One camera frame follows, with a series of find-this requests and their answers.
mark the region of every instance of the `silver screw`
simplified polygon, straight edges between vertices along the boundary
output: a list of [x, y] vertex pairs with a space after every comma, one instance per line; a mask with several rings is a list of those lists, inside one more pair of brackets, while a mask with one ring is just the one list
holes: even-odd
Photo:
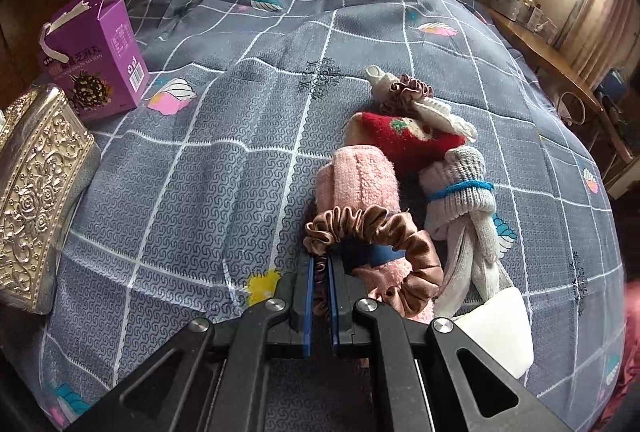
[[204, 333], [209, 329], [209, 320], [206, 318], [194, 318], [189, 322], [188, 328], [192, 333]]
[[453, 322], [448, 318], [436, 318], [433, 320], [433, 328], [439, 333], [450, 333], [453, 331]]
[[361, 298], [356, 302], [356, 307], [360, 311], [370, 313], [378, 308], [378, 303], [373, 298]]
[[266, 301], [265, 305], [269, 311], [273, 311], [274, 313], [282, 311], [287, 307], [286, 302], [281, 298], [270, 298]]

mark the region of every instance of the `red sock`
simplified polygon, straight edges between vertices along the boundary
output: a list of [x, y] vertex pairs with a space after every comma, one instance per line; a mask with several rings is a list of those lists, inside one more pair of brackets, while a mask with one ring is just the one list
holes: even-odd
[[465, 144], [465, 137], [447, 134], [409, 117], [354, 114], [347, 125], [346, 145], [374, 145], [394, 164], [396, 174], [415, 174], [447, 150]]

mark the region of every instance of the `barcode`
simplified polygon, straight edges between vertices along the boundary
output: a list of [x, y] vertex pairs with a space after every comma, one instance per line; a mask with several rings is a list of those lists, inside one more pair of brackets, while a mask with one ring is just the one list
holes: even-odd
[[145, 71], [142, 70], [142, 65], [138, 63], [138, 65], [136, 65], [136, 68], [133, 69], [133, 72], [131, 73], [131, 76], [129, 78], [129, 81], [131, 82], [131, 86], [133, 87], [133, 90], [135, 90], [136, 92], [138, 91], [138, 87], [140, 86], [140, 83], [142, 83], [142, 79], [144, 77], [145, 77]]

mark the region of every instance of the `bedsheet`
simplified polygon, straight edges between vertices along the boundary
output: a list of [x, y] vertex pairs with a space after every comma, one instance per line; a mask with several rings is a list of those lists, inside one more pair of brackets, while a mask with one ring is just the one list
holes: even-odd
[[[610, 205], [522, 56], [468, 4], [129, 0], [148, 89], [90, 126], [102, 163], [52, 314], [2, 320], [5, 355], [53, 421], [84, 412], [194, 316], [237, 317], [261, 280], [293, 268], [318, 168], [348, 118], [374, 107], [363, 69], [375, 64], [428, 82], [478, 128], [502, 262], [532, 327], [520, 381], [572, 429], [590, 427], [625, 325]], [[402, 198], [421, 224], [415, 181]], [[471, 290], [462, 311], [478, 304]], [[372, 430], [366, 372], [332, 358], [323, 333], [313, 360], [274, 366], [267, 430]]]

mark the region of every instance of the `purple box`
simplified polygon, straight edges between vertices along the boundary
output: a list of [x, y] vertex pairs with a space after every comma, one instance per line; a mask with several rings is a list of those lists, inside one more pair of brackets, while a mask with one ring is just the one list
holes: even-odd
[[73, 0], [40, 33], [44, 72], [62, 88], [80, 119], [135, 108], [148, 70], [124, 0]]

